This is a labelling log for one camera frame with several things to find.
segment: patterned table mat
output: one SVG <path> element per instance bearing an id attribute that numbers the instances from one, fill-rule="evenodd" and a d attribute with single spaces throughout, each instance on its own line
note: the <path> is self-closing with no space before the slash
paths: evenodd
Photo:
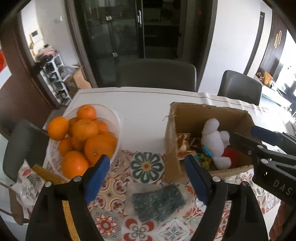
<path id="1" fill-rule="evenodd" d="M 200 202 L 190 182 L 175 185 L 186 200 L 167 220 L 141 222 L 133 209 L 133 193 L 145 193 L 162 189 L 165 157 L 146 152 L 121 151 L 114 161 L 95 201 L 88 206 L 94 222 L 105 240 L 120 241 L 182 241 L 190 240 L 206 206 Z M 252 182 L 253 170 L 227 178 L 227 182 L 239 184 L 248 181 L 256 195 L 262 213 L 268 212 L 280 200 Z M 231 202 L 225 203 L 216 239 L 224 234 Z"/>

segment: stuffed animal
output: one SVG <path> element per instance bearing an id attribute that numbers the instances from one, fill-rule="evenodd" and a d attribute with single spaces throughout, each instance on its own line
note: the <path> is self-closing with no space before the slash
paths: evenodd
<path id="1" fill-rule="evenodd" d="M 224 149 L 229 145 L 229 133 L 227 131 L 219 132 L 219 125 L 219 121 L 215 118 L 205 122 L 201 144 L 209 149 L 216 167 L 222 170 L 231 166 L 231 160 L 229 157 L 222 156 Z"/>

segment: chair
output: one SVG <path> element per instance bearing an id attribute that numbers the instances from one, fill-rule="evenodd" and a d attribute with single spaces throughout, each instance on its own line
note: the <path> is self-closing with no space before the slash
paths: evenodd
<path id="1" fill-rule="evenodd" d="M 117 66 L 117 87 L 147 87 L 196 92 L 196 69 L 186 62 L 139 59 Z"/>
<path id="2" fill-rule="evenodd" d="M 258 81 L 241 73 L 227 70 L 223 74 L 218 96 L 259 105 L 261 91 L 262 85 Z"/>
<path id="3" fill-rule="evenodd" d="M 26 159 L 30 167 L 43 165 L 49 137 L 27 120 L 19 121 L 9 137 L 3 159 L 3 171 L 13 181 Z"/>

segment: gold wall decoration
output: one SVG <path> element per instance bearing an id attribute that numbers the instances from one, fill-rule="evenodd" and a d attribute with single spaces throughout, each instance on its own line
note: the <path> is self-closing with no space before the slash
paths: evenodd
<path id="1" fill-rule="evenodd" d="M 278 34 L 276 34 L 276 39 L 274 40 L 274 48 L 276 49 L 277 46 L 281 43 L 281 30 Z"/>

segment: brown cardboard box on floor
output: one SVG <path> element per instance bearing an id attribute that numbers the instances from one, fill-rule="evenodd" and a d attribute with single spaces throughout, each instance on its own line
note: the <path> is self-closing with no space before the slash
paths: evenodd
<path id="1" fill-rule="evenodd" d="M 82 67 L 74 73 L 73 77 L 69 77 L 65 80 L 65 85 L 69 89 L 71 98 L 79 89 L 91 89 L 91 84 L 84 78 Z"/>
<path id="2" fill-rule="evenodd" d="M 216 107 L 206 104 L 177 103 L 170 105 L 170 115 L 165 134 L 166 163 L 165 181 L 188 181 L 182 162 L 177 159 L 177 133 L 191 133 L 192 137 L 201 137 L 208 119 L 216 118 L 220 122 L 219 131 L 237 132 L 252 138 L 250 130 L 254 122 L 245 110 L 229 107 Z M 221 178 L 238 175 L 253 168 L 248 155 L 238 151 L 238 167 L 226 170 L 210 171 L 212 176 Z"/>

